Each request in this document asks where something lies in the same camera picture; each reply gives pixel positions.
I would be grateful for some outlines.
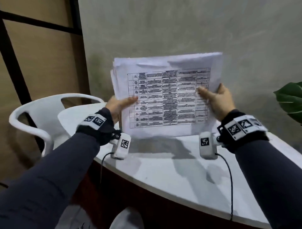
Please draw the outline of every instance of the table top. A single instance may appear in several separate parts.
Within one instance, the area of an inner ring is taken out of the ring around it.
[[[97,112],[105,103],[82,105],[65,109],[58,118],[72,136],[77,125],[89,114]],[[281,139],[268,133],[270,142],[285,156],[302,168],[302,155]],[[100,147],[95,160],[101,162],[112,145]],[[217,147],[226,158],[233,177],[233,221],[260,227],[270,225],[256,202],[242,174],[235,155]],[[231,183],[228,167],[222,158],[205,160],[199,155],[198,136],[175,138],[157,137],[132,139],[125,160],[109,156],[104,166],[123,178],[162,197],[196,210],[230,219]]]

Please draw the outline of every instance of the green plant leaf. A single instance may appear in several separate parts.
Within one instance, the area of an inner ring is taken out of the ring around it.
[[[302,124],[302,82],[288,83],[274,92],[280,107]]]

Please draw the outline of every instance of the paper document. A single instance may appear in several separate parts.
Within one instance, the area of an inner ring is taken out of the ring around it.
[[[123,132],[135,138],[197,135],[211,131],[216,119],[196,92],[216,92],[222,53],[115,58],[111,79],[118,99],[137,95],[122,112]]]

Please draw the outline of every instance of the wire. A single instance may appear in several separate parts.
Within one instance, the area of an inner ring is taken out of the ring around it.
[[[106,154],[106,155],[103,157],[103,159],[102,159],[102,163],[101,163],[101,177],[100,177],[100,185],[101,185],[101,182],[102,182],[103,162],[104,162],[104,160],[105,160],[105,157],[106,157],[107,155],[109,155],[109,154],[114,154],[114,152],[107,153],[107,154]]]
[[[233,220],[233,178],[232,178],[231,169],[230,169],[229,164],[227,163],[226,159],[222,155],[220,155],[219,153],[215,153],[215,154],[222,157],[222,159],[225,161],[225,163],[229,169],[229,172],[230,172],[230,177],[231,177],[231,218],[230,218],[230,220],[232,221]]]
[[[0,182],[0,186],[2,186],[3,188],[8,189],[8,185],[7,185],[7,184],[4,184],[4,183],[2,183],[2,182]]]

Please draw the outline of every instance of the black wrist strap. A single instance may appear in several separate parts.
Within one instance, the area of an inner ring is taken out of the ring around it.
[[[218,127],[218,131],[220,132],[219,141],[222,142],[224,144],[224,147],[226,147],[231,153],[235,153],[236,149],[248,142],[252,142],[255,140],[269,141],[268,137],[266,136],[266,132],[263,131],[251,132],[246,136],[242,137],[241,139],[234,140],[224,126],[231,122],[234,118],[243,115],[245,115],[245,113],[234,109],[228,113],[228,115],[222,120],[221,126]]]
[[[120,135],[120,130],[114,129],[114,123],[110,111],[104,107],[96,114],[101,115],[95,117],[93,115],[88,116],[83,122],[80,123],[76,132],[84,133],[94,137],[101,146],[106,145],[113,138],[114,135]],[[85,122],[97,124],[96,128],[85,125]]]

